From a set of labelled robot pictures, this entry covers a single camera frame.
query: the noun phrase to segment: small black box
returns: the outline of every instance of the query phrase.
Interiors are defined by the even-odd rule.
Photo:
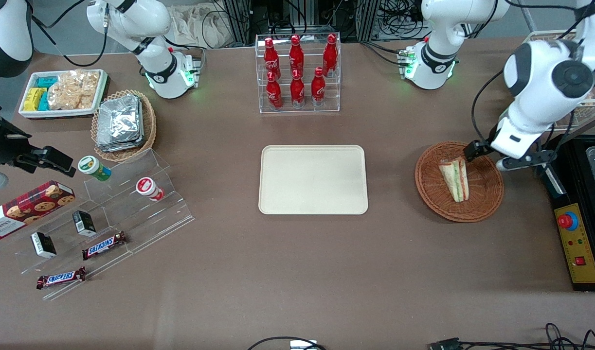
[[[72,213],[72,219],[75,226],[77,226],[77,233],[84,236],[93,236],[96,234],[96,228],[90,214],[77,210]]]
[[[53,240],[44,233],[31,233],[31,242],[38,256],[50,259],[57,255]]]

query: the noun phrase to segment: red switch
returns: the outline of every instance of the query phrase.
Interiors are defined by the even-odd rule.
[[[578,217],[573,212],[566,212],[559,215],[557,218],[557,224],[560,228],[564,228],[568,231],[573,231],[578,228]]]

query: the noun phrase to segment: yellow control panel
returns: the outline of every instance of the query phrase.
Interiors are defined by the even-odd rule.
[[[574,283],[595,283],[595,261],[578,203],[555,210],[561,244]]]

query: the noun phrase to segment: brown table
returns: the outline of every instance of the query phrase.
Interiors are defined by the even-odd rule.
[[[453,336],[543,341],[549,321],[582,337],[595,328],[595,294],[571,291],[547,194],[529,171],[504,174],[501,208],[477,224],[440,218],[414,184],[429,145],[475,138],[472,98],[521,41],[467,40],[455,75],[436,91],[343,45],[342,111],[307,117],[259,115],[252,49],[208,51],[200,87],[176,100],[151,91],[133,55],[106,55],[97,67],[111,76],[110,92],[151,99],[155,149],[196,220],[53,302],[0,252],[0,348],[244,350],[291,335],[330,350],[409,350]],[[30,70],[68,68],[38,55]],[[501,80],[486,90],[477,109],[484,132],[509,102]],[[92,153],[88,119],[14,122],[34,144],[75,159]],[[260,151],[269,144],[362,146],[368,212],[260,213]],[[0,202],[48,179],[75,188],[86,179],[3,170],[11,186]],[[288,348],[274,345],[262,348]]]

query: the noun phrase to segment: sandwich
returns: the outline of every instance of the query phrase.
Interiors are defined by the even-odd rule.
[[[455,202],[467,201],[470,198],[470,189],[468,188],[468,175],[466,173],[466,160],[462,157],[452,161],[441,161],[438,164],[440,172],[444,177],[449,192]]]

